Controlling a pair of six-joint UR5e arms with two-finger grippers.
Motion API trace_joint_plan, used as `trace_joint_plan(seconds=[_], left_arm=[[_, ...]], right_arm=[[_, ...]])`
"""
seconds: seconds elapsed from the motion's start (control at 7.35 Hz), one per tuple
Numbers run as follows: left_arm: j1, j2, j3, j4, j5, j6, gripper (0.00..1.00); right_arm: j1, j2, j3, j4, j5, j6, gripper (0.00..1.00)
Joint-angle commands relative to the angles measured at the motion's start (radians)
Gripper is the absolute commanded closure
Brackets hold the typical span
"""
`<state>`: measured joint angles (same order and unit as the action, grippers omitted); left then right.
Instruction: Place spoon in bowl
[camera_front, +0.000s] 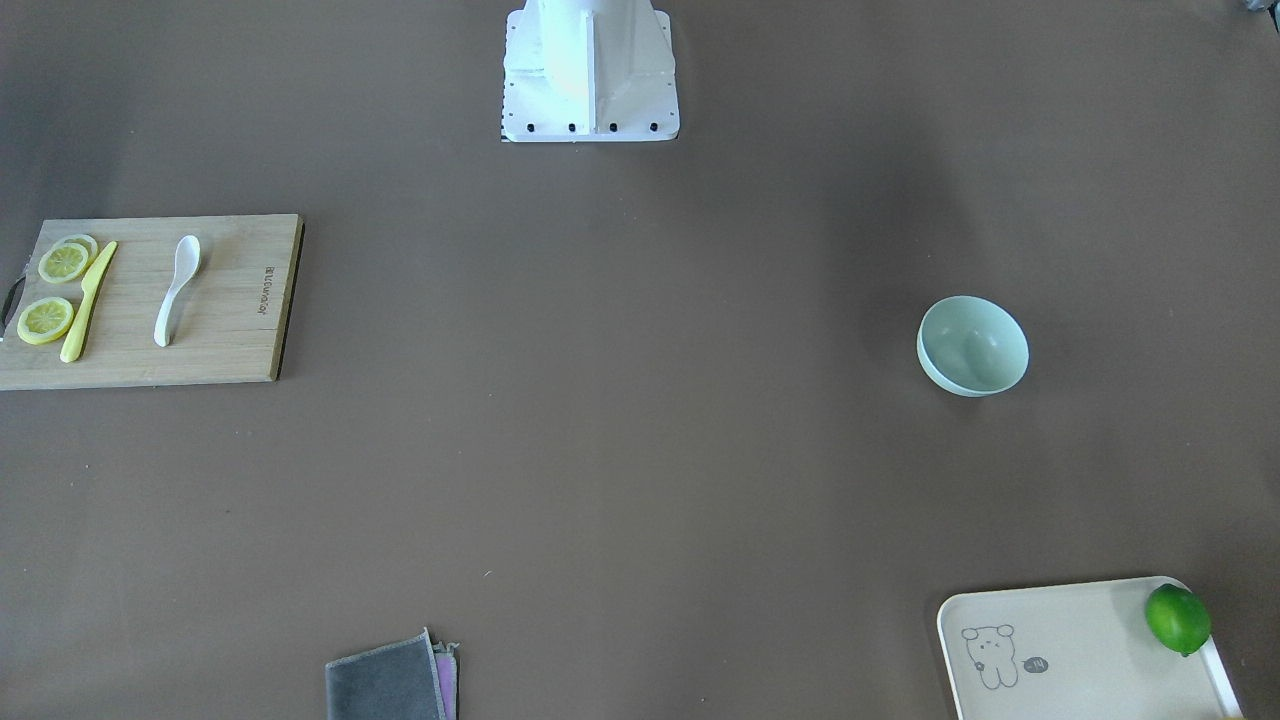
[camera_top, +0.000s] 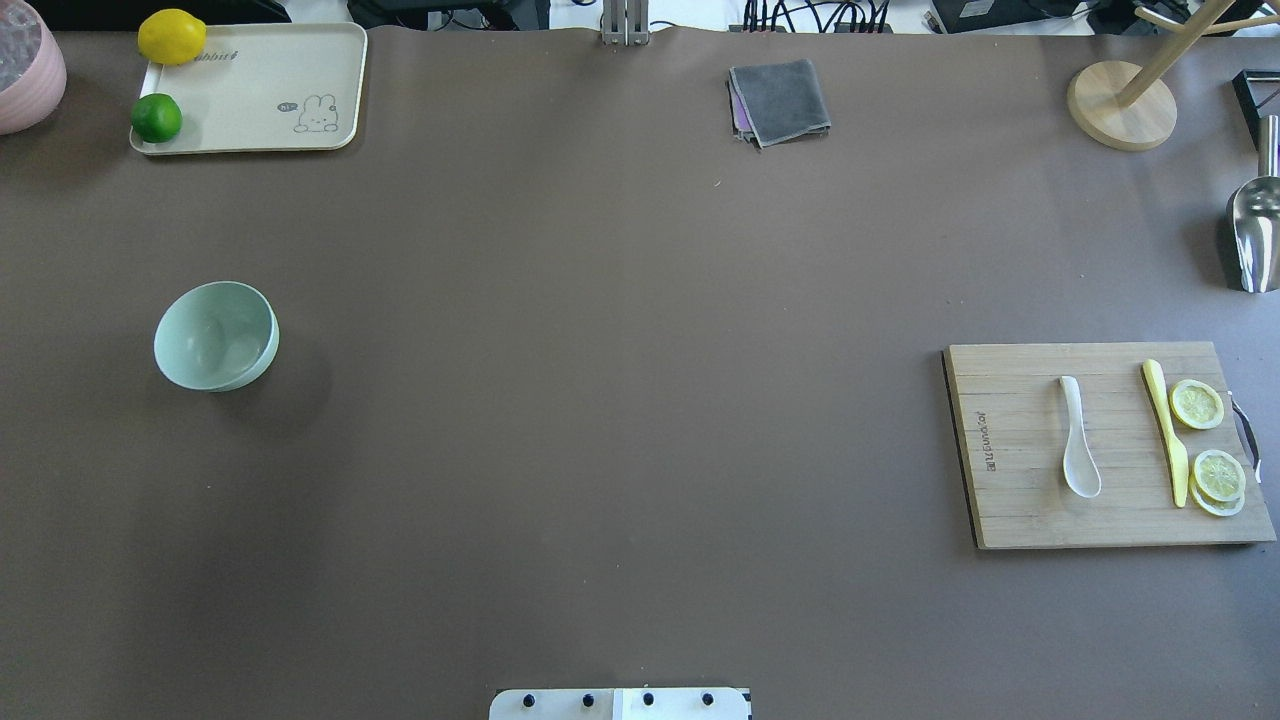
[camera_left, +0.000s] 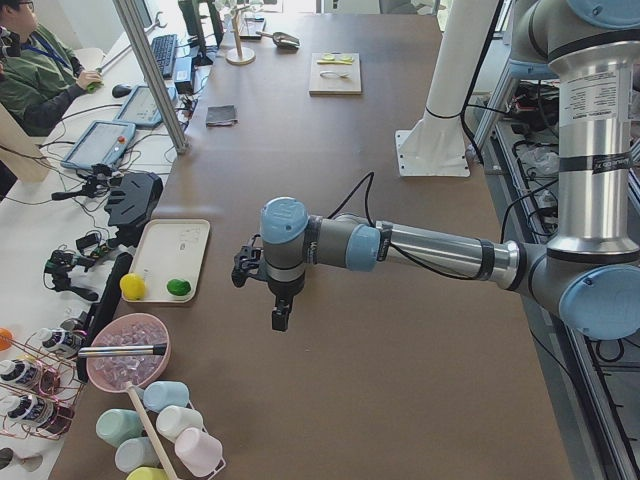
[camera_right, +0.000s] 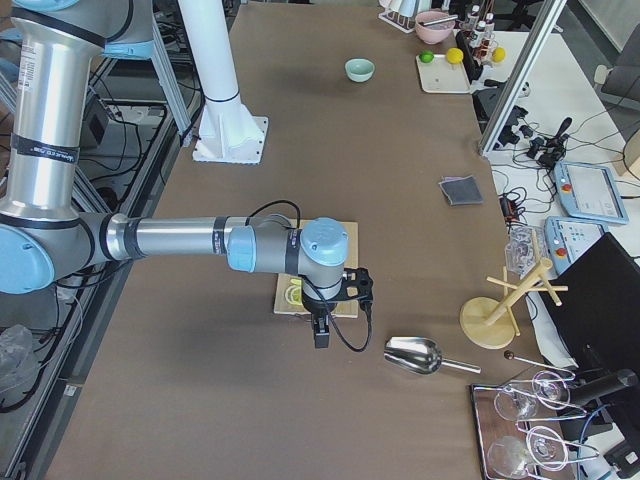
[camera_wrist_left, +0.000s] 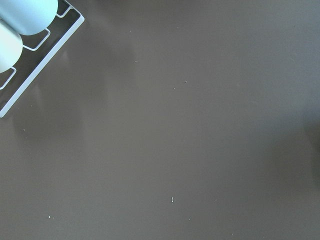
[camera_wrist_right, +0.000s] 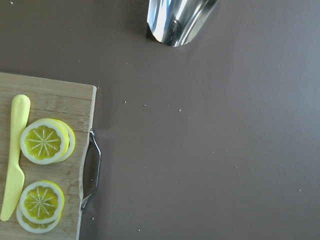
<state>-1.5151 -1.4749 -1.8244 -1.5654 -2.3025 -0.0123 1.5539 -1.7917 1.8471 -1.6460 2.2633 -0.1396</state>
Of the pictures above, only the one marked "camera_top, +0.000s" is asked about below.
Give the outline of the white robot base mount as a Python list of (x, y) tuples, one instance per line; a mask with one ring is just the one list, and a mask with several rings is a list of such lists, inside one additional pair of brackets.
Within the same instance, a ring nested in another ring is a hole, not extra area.
[(751, 719), (750, 691), (735, 687), (507, 689), (489, 719)]

